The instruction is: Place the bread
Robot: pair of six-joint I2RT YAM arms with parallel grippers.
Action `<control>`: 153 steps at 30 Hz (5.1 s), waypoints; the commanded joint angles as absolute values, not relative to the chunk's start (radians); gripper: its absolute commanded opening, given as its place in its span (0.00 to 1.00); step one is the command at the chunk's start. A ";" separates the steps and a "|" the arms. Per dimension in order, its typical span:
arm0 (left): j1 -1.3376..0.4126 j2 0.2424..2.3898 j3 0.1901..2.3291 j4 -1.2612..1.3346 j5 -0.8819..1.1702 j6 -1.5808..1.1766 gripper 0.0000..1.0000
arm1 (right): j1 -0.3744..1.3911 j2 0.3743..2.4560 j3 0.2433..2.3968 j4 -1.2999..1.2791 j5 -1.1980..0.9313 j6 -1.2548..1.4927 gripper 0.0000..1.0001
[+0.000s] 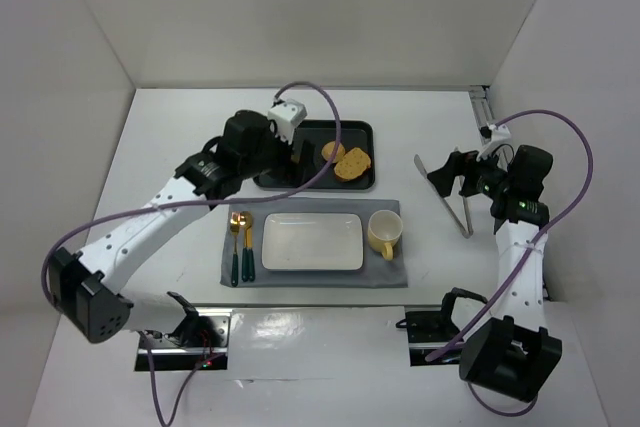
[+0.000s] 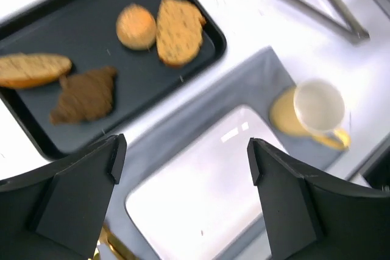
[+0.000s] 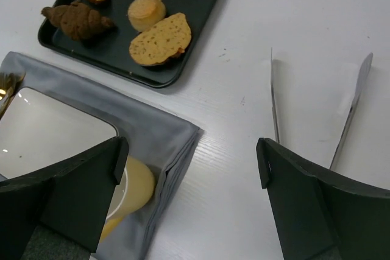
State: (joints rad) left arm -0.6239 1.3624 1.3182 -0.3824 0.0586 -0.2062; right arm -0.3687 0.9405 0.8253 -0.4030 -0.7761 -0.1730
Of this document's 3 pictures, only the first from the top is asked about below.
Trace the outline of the bread slice with seeds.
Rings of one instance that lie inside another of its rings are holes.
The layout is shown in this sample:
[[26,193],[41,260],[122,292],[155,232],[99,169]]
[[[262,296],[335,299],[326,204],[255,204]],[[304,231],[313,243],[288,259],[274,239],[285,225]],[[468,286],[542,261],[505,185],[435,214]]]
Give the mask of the bread slice with seeds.
[[372,166],[371,157],[361,148],[349,150],[334,167],[334,175],[341,182],[361,177]]

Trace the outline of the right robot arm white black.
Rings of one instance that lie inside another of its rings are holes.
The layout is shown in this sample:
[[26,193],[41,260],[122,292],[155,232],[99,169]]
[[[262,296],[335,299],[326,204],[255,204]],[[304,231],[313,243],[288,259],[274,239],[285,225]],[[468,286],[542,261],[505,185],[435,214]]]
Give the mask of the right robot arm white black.
[[549,210],[540,202],[543,181],[553,165],[550,153],[520,146],[507,168],[495,155],[452,152],[427,180],[441,198],[456,179],[460,195],[483,194],[491,201],[498,248],[498,288],[479,313],[477,330],[464,328],[459,376],[521,402],[531,402],[562,356],[562,343],[546,327],[542,264]]

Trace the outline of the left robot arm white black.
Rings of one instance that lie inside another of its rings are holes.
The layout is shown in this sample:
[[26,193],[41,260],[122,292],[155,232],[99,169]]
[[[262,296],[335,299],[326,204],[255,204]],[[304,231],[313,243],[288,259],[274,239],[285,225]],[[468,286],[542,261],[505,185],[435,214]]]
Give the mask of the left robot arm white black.
[[223,133],[181,163],[151,201],[124,214],[124,223],[76,253],[55,247],[46,261],[53,306],[90,343],[113,337],[134,308],[122,289],[157,250],[238,193],[244,181],[299,171],[293,138],[306,116],[294,101],[277,102],[266,114],[236,112]]

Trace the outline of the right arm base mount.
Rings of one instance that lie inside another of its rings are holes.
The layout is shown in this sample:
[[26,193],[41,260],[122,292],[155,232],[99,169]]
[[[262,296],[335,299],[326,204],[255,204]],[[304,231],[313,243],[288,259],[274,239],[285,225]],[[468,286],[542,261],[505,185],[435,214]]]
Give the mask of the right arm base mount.
[[409,359],[412,367],[427,366],[426,357],[448,343],[460,331],[452,320],[458,299],[469,299],[482,304],[487,298],[461,288],[446,293],[438,309],[406,311],[395,327],[404,330],[409,344]]

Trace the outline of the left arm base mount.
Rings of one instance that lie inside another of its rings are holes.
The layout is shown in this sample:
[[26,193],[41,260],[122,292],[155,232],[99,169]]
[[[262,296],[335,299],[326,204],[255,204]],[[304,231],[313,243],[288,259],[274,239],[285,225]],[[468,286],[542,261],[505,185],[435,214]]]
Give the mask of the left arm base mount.
[[168,296],[183,310],[181,322],[169,333],[145,331],[139,341],[135,372],[149,372],[150,346],[156,372],[222,371],[228,367],[231,312],[218,308],[197,308],[176,292]]

